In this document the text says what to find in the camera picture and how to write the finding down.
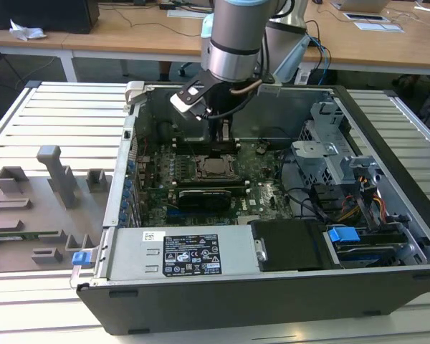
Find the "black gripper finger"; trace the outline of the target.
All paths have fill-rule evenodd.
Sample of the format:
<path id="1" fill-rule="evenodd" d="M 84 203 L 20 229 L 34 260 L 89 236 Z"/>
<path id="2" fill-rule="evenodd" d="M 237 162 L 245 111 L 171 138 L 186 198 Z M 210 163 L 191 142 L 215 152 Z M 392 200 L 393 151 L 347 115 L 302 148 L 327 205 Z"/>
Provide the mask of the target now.
<path id="1" fill-rule="evenodd" d="M 228 120 L 218 120 L 216 123 L 214 155 L 220 157 L 222 154 L 231 153 L 232 150 L 233 139 L 230 134 L 230 122 Z"/>

